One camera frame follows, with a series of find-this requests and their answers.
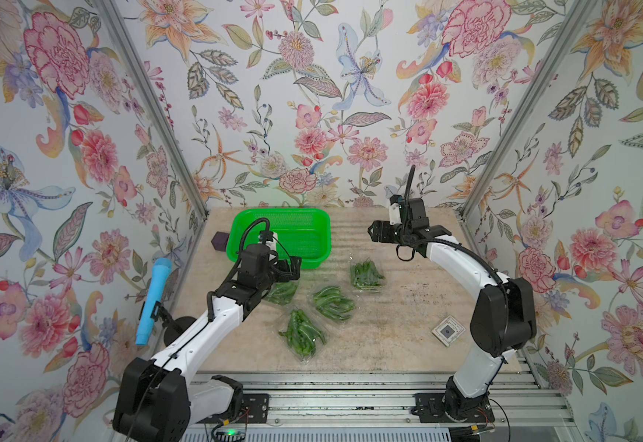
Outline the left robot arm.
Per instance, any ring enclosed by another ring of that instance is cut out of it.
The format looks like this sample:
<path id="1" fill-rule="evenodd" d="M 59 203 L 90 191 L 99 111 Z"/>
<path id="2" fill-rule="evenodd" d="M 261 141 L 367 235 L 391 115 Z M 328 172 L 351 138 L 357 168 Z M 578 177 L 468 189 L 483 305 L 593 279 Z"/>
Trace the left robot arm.
<path id="1" fill-rule="evenodd" d="M 151 359 L 124 371 L 113 430 L 135 441 L 179 441 L 209 417 L 222 424 L 243 414 L 242 383 L 214 375 L 194 383 L 200 366 L 239 327 L 278 282 L 297 281 L 302 260 L 281 259 L 274 246 L 247 246 L 225 281 L 207 294 L 207 310 Z"/>

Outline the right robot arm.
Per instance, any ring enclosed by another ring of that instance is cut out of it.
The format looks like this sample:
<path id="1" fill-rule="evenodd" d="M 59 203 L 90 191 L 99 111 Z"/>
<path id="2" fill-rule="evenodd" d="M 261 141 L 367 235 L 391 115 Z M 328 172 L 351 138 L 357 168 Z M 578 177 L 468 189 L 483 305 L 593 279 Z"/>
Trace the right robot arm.
<path id="1" fill-rule="evenodd" d="M 420 198 L 393 195 L 389 219 L 368 229 L 378 243 L 406 247 L 448 272 L 474 297 L 469 331 L 474 344 L 460 369 L 447 381 L 440 410 L 454 422 L 489 404 L 489 389 L 502 366 L 537 333 L 533 286 L 524 278 L 496 271 L 450 230 L 432 226 Z"/>

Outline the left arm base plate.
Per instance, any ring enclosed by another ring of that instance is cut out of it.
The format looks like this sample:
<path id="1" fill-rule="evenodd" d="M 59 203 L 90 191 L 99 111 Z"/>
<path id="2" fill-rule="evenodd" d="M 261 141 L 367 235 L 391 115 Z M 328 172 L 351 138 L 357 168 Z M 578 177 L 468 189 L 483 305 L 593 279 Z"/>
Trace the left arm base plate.
<path id="1" fill-rule="evenodd" d="M 269 409 L 269 394 L 244 393 L 238 414 L 215 414 L 201 421 L 201 424 L 266 424 Z"/>

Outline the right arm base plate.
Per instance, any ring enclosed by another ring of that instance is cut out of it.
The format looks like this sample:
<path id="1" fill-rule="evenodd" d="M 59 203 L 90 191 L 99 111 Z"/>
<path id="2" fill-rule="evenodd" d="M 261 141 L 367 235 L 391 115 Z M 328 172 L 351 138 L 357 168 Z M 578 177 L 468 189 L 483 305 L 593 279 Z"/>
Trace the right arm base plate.
<path id="1" fill-rule="evenodd" d="M 417 416 L 422 424 L 487 424 L 495 417 L 486 395 L 466 399 L 444 392 L 417 393 L 415 406 L 410 414 Z"/>

